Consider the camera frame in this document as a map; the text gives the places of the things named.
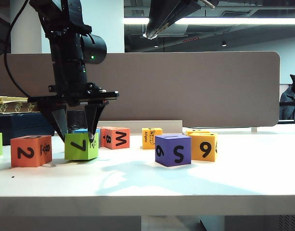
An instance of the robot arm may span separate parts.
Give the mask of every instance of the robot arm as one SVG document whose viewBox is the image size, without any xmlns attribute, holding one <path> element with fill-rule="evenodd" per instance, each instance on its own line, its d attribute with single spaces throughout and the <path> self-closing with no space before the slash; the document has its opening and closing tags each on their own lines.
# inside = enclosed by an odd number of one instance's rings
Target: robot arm
<svg viewBox="0 0 295 231">
<path fill-rule="evenodd" d="M 152 0 L 149 23 L 144 36 L 148 39 L 153 39 L 177 20 L 201 9 L 198 1 L 199 0 Z M 200 1 L 212 9 L 219 4 L 219 0 Z"/>
<path fill-rule="evenodd" d="M 31 0 L 40 23 L 50 41 L 55 85 L 49 86 L 55 96 L 31 97 L 39 110 L 64 141 L 67 133 L 66 104 L 85 106 L 89 139 L 94 140 L 99 117 L 109 100 L 118 92 L 106 92 L 95 83 L 87 82 L 86 63 L 99 64 L 106 57 L 104 40 L 91 34 L 91 27 L 82 19 L 80 0 Z"/>
</svg>

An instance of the overhead robot arm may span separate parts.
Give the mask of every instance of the overhead robot arm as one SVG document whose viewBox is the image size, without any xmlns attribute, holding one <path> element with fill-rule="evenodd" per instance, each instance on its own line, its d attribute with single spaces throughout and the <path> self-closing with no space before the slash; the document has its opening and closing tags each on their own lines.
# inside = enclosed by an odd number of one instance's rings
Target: overhead robot arm
<svg viewBox="0 0 295 231">
<path fill-rule="evenodd" d="M 89 139 L 94 140 L 99 117 L 118 92 L 106 92 L 87 82 L 86 63 L 99 64 L 107 53 L 104 40 L 91 34 L 91 27 L 82 19 L 80 0 L 31 0 L 40 23 L 50 41 L 55 85 L 49 92 L 55 96 L 31 97 L 39 110 L 64 141 L 67 133 L 66 104 L 70 107 L 87 103 L 85 115 Z"/>
</svg>

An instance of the floor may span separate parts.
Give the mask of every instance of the floor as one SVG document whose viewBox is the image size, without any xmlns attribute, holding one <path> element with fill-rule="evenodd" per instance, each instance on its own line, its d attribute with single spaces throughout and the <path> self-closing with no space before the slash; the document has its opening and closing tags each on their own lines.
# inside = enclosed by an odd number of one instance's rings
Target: floor
<svg viewBox="0 0 295 231">
<path fill-rule="evenodd" d="M 197 216 L 142 217 L 141 227 L 141 231 L 206 231 Z"/>
</svg>

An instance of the purple block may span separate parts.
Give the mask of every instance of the purple block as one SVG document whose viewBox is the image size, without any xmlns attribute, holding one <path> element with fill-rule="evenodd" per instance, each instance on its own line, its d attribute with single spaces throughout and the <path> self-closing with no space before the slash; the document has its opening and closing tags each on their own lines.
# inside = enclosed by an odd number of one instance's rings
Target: purple block
<svg viewBox="0 0 295 231">
<path fill-rule="evenodd" d="M 179 134 L 155 136 L 156 162 L 167 166 L 191 164 L 191 137 Z"/>
</svg>

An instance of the gray partition panel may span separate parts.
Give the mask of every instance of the gray partition panel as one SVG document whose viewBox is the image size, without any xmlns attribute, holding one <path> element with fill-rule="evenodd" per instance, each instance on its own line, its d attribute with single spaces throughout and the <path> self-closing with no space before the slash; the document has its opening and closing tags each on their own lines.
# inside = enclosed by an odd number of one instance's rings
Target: gray partition panel
<svg viewBox="0 0 295 231">
<path fill-rule="evenodd" d="M 14 78 L 32 96 L 50 95 L 50 54 L 10 54 Z M 183 120 L 184 126 L 273 126 L 279 119 L 275 52 L 110 53 L 87 65 L 89 81 L 120 97 L 101 120 Z M 0 94 L 22 96 L 0 58 Z"/>
</svg>

